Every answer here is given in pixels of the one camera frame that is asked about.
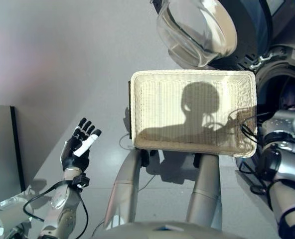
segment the robotic arm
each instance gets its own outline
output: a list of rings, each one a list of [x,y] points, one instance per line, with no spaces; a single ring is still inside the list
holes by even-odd
[[[84,230],[77,238],[81,237],[88,225],[88,212],[80,193],[84,187],[89,185],[90,181],[84,173],[89,165],[89,148],[101,134],[99,129],[92,133],[95,127],[90,126],[91,124],[90,121],[83,118],[75,128],[71,138],[65,142],[60,157],[64,171],[63,181],[52,187],[56,190],[56,193],[51,200],[51,207],[44,220],[40,239],[68,238],[75,227],[76,210],[80,202],[85,210],[87,222]]]
[[[267,197],[283,239],[295,239],[295,112],[277,111],[262,124],[263,153],[256,172],[270,182]]]

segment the woven basket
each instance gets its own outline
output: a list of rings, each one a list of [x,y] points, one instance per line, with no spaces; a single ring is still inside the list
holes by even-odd
[[[132,140],[137,148],[250,157],[256,144],[240,124],[256,113],[249,71],[140,71],[131,78]],[[257,132],[255,117],[246,125]]]

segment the white wall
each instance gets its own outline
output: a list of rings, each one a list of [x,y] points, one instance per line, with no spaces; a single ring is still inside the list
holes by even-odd
[[[91,95],[123,111],[133,72],[174,67],[155,18],[148,1],[0,0],[0,105],[17,108],[28,184]]]

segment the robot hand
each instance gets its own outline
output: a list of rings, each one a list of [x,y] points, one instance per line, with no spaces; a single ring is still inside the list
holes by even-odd
[[[63,171],[68,167],[78,167],[84,172],[89,166],[89,148],[100,136],[99,129],[94,130],[94,125],[86,118],[80,120],[71,138],[65,142],[60,156]]]

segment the black cable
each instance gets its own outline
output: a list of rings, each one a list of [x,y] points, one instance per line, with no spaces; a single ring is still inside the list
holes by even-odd
[[[259,150],[256,150],[256,155],[253,155],[253,156],[251,157],[251,160],[252,160],[252,162],[253,162],[253,164],[254,164],[255,167],[258,166],[258,165],[257,165],[257,161],[256,161],[256,159],[255,159],[255,156],[258,156],[258,154],[259,154]]]
[[[62,186],[62,185],[65,185],[65,184],[71,184],[72,183],[72,180],[63,180],[63,181],[60,181],[60,182],[57,182],[55,183],[54,185],[52,185],[48,190],[46,190],[45,192],[37,195],[37,196],[34,196],[33,198],[31,198],[28,202],[26,202],[23,206],[23,212],[25,214],[27,214],[28,216],[38,220],[38,221],[41,221],[41,222],[44,222],[44,219],[38,217],[38,216],[35,216],[34,214],[30,213],[27,211],[26,207],[32,203],[33,201],[37,200],[38,198],[41,198],[42,196],[46,195],[47,193],[50,193],[51,191],[55,190],[57,187],[59,186]]]
[[[83,209],[84,209],[84,212],[85,212],[85,214],[86,214],[86,225],[84,226],[84,229],[83,229],[83,231],[80,233],[80,235],[78,235],[78,236],[76,237],[76,239],[79,239],[79,238],[84,234],[84,232],[86,231],[86,229],[87,229],[87,227],[88,227],[88,224],[89,224],[89,214],[88,214],[87,207],[86,207],[86,205],[84,204],[83,199],[82,199],[80,193],[77,192],[77,195],[78,195],[78,197],[79,197],[79,199],[80,199],[80,202],[81,202],[81,204],[82,204],[82,206],[83,206]]]
[[[278,182],[281,182],[283,184],[295,185],[295,181],[290,180],[290,179],[285,179],[285,178],[276,179],[268,185],[268,187],[266,188],[266,196],[267,196],[267,204],[271,210],[273,210],[273,207],[272,207],[272,201],[271,201],[271,197],[270,197],[270,189],[274,186],[274,184],[276,184]]]
[[[241,170],[243,165],[249,170],[249,172],[245,172],[245,171]],[[252,193],[254,193],[256,195],[264,195],[266,193],[267,186],[266,186],[265,182],[257,176],[255,171],[246,162],[242,161],[238,169],[240,170],[241,173],[253,174],[255,176],[255,178],[260,182],[261,185],[252,185],[250,187],[250,190]]]
[[[144,188],[146,188],[148,186],[148,184],[152,181],[152,179],[155,178],[155,176],[156,175],[153,175],[153,177],[151,177],[150,180],[148,180],[148,182],[143,187],[141,187],[141,189],[139,191],[142,191]]]
[[[127,137],[127,136],[129,136],[130,134],[129,133],[127,133],[127,134],[125,134],[125,135],[123,135],[120,139],[119,139],[119,146],[122,148],[122,149],[125,149],[125,150],[129,150],[129,151],[131,151],[133,148],[125,148],[125,147],[123,147],[122,146],[122,144],[121,144],[121,141],[125,138],[125,137]]]
[[[261,113],[261,114],[257,114],[257,115],[254,115],[252,117],[249,117],[247,119],[245,119],[242,123],[241,123],[241,132],[248,138],[250,139],[251,141],[253,141],[254,143],[256,144],[259,144],[261,145],[261,142],[259,141],[259,135],[256,135],[254,134],[251,129],[245,125],[245,122],[248,121],[249,119],[252,119],[252,118],[257,118],[259,116],[264,116],[264,115],[268,115],[268,114],[271,114],[272,112],[266,112],[266,113]]]
[[[93,233],[92,233],[92,236],[93,237],[97,231],[97,229],[104,223],[104,220],[102,220],[99,224],[97,224],[96,228],[94,229]]]

